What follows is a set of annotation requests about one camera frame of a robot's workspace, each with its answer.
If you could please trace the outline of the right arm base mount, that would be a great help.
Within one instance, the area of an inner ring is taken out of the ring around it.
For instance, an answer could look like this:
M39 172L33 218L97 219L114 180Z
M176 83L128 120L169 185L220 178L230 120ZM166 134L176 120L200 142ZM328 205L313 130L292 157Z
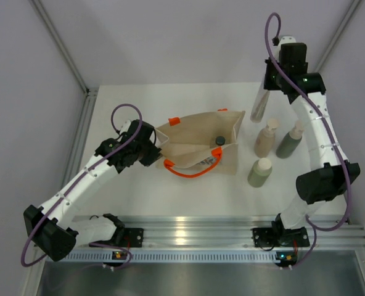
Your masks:
M253 241L257 248L309 247L310 241L306 228L276 231L273 228L253 228Z

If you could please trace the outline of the grey-green pump bottle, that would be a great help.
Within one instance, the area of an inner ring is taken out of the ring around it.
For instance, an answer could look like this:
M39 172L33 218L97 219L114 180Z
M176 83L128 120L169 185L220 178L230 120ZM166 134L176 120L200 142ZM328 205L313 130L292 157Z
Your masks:
M294 127L284 136L276 149L276 156L281 159L290 157L302 140L304 126L297 120Z

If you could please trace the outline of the canvas bag with orange handles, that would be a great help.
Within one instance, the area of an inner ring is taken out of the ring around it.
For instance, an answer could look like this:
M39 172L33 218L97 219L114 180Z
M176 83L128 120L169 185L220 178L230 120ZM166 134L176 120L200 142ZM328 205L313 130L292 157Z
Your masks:
M235 175L238 142L244 111L219 109L214 112L174 117L155 129L161 148L157 168L176 176L196 178L206 173ZM226 143L216 146L217 136Z

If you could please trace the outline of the small dark-cap jar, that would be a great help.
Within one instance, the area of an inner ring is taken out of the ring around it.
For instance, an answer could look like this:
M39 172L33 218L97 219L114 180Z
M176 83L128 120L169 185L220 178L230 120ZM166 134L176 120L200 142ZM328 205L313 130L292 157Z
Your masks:
M223 146L226 143L226 139L223 136L217 136L215 139L216 146Z

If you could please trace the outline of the beige pump bottle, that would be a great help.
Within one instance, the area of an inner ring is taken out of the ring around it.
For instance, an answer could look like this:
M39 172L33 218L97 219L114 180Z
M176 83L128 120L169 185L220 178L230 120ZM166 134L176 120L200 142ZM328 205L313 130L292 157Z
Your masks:
M279 120L270 118L266 126L258 133L254 145L254 153L259 158L265 158L270 153L276 138L276 130L279 127Z

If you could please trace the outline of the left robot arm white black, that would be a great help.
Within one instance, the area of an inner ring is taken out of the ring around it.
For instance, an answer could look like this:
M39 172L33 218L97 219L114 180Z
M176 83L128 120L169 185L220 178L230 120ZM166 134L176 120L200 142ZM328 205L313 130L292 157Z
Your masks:
M86 244L116 247L124 244L125 224L106 213L75 222L73 219L97 191L135 162L151 166L161 156L155 128L143 121L127 121L118 138L101 142L86 166L55 196L23 213L28 238L53 261Z

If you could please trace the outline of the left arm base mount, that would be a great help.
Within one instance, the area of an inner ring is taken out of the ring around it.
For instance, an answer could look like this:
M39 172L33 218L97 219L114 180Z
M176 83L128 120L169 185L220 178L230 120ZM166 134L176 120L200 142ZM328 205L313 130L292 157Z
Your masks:
M119 246L126 249L141 248L143 239L144 239L143 228L125 228Z

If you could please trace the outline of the light green round-cap bottle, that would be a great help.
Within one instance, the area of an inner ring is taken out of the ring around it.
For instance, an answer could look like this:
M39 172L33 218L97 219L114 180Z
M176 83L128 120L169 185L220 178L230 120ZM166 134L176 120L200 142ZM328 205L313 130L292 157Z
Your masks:
M260 158L252 166L247 181L255 188L262 187L272 173L273 165L270 159Z

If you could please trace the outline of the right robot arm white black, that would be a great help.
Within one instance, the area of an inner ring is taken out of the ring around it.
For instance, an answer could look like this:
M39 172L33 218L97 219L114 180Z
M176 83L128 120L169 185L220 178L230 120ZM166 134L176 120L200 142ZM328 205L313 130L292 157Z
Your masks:
M306 44L289 39L280 41L275 57L265 61L264 89L288 97L303 123L310 157L310 171L296 178L295 198L272 223L273 240L280 245L303 235L306 219L341 195L347 197L345 222L351 212L351 185L361 172L340 147L327 111L325 84L319 73L308 72L306 52Z

